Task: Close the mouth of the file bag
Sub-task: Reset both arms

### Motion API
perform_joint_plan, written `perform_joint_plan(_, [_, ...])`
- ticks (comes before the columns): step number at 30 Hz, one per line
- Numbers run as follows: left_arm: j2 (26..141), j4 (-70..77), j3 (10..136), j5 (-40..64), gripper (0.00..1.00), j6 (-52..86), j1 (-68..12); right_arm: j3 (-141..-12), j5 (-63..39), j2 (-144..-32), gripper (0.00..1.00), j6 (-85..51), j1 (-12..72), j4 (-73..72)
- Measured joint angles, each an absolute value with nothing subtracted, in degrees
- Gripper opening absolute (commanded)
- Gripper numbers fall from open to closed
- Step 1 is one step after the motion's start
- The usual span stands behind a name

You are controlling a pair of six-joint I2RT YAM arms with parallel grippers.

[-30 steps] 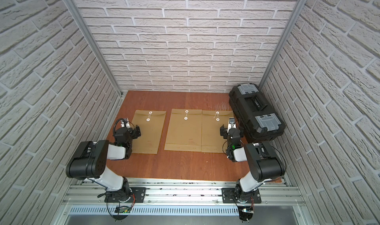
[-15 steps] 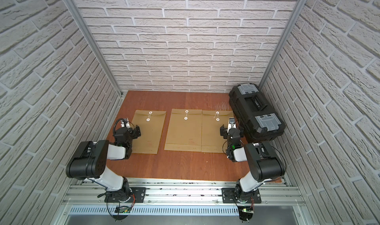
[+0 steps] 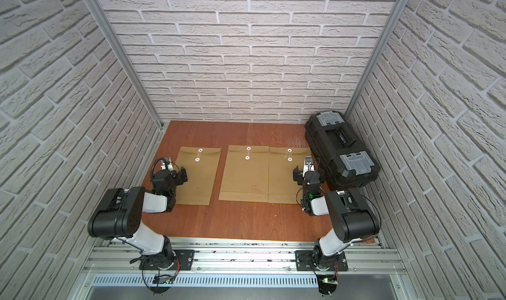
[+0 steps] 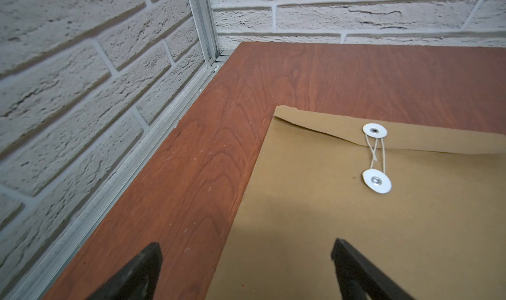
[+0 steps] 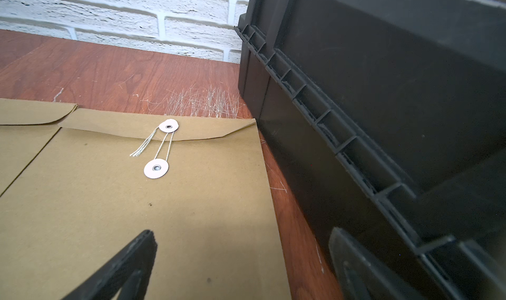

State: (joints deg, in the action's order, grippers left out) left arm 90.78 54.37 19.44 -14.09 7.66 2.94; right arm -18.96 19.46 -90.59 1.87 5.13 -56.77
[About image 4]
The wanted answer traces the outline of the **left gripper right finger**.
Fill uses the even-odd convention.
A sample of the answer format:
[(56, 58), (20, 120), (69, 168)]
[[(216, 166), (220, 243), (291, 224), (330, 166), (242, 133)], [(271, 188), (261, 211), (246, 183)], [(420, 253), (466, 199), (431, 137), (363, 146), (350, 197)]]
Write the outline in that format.
[(413, 298), (344, 239), (336, 239), (331, 258), (343, 299)]

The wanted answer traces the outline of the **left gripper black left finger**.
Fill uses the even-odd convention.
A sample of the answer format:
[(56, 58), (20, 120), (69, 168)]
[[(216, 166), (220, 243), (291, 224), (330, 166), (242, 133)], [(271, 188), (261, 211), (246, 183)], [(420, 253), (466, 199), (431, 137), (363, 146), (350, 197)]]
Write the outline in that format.
[(160, 245), (152, 242), (87, 299), (153, 299), (162, 263)]

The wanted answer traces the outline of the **brown file bag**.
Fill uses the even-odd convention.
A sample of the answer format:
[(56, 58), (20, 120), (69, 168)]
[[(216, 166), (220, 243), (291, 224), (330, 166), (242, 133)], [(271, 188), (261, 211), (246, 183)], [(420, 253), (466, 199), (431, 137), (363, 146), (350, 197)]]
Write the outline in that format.
[(505, 298), (505, 136), (278, 106), (208, 299), (340, 299), (331, 252), (348, 241), (416, 299)]

